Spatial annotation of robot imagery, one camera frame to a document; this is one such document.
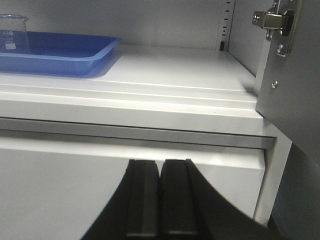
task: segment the cabinet door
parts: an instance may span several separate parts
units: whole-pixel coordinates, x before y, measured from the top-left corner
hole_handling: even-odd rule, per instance
[[[304,0],[291,53],[272,37],[256,110],[320,163],[320,1]]]

